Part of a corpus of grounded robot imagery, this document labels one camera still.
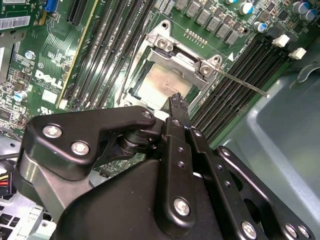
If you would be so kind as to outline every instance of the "capacitor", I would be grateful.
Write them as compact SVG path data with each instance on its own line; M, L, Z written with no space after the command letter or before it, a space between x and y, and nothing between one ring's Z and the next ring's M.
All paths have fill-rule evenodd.
M251 2L243 2L239 5L239 12L242 15L251 14L254 11L254 5Z
M21 103L23 100L25 100L28 97L28 94L25 91L17 91L14 95L13 95L13 99L18 102Z
M294 14L305 14L308 11L309 7L309 3L297 1L292 6L292 12Z
M234 4L234 3L238 2L238 0L224 0L224 2L226 4Z
M305 14L301 14L300 18L304 21L312 21L317 16L317 11L315 9L308 10Z
M259 22L259 21L256 21L256 22L253 24L253 28L254 28L254 30L256 30L257 32L263 33L263 32L266 31L266 29L267 29L267 24L262 23L262 22Z

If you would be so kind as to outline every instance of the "hex bolt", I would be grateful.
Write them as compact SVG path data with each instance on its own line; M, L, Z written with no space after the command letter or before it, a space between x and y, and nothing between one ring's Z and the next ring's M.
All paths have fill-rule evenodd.
M301 232L307 239L310 238L310 235L309 235L308 231L305 229L304 226L299 225L299 226L298 226L298 229L300 230L300 232Z
M84 156L89 153L90 148L84 142L76 141L71 145L71 150L77 155Z
M231 155L230 155L230 152L228 152L227 149L224 149L224 148L223 148L223 149L222 149L222 152L223 152L223 154L226 155L226 156L229 156L229 157L231 156Z
M180 197L177 197L173 201L174 209L181 216L188 216L190 214L189 204Z
M151 118L152 118L150 112L148 112L148 111L143 111L143 112L142 112L142 115L143 115L145 118L147 118L147 119L151 119Z
M294 238L297 238L297 237L298 237L295 229L294 229L291 225L286 224L286 225L285 225L285 228L286 228L286 230L291 234L292 237L294 237Z
M250 239L256 239L257 238L257 232L255 228L247 221L243 221L241 223L241 227L245 233L245 235Z
M47 138L51 139L59 138L62 135L62 130L59 127L53 125L45 126L42 132Z

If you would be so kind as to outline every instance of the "barcode label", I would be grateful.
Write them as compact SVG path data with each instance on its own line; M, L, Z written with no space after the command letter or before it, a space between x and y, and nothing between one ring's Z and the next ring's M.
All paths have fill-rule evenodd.
M3 4L25 4L26 0L2 0Z
M30 16L10 17L0 19L0 30L28 26Z

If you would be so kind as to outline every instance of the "motherboard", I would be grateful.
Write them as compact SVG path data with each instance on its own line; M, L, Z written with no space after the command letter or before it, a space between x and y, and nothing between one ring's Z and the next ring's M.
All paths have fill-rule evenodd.
M268 91L320 34L317 0L2 0L1 7L0 34L15 38L8 45L0 36L9 52L0 126L20 137L38 115L159 110L180 92L192 125L214 146L261 97L224 73ZM103 174L130 164L112 163Z

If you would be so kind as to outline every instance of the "black connector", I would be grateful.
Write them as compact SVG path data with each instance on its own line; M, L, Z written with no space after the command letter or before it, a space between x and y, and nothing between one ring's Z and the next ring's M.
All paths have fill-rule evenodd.
M84 15L87 3L88 0L72 0L68 9L66 21L74 26L79 25Z

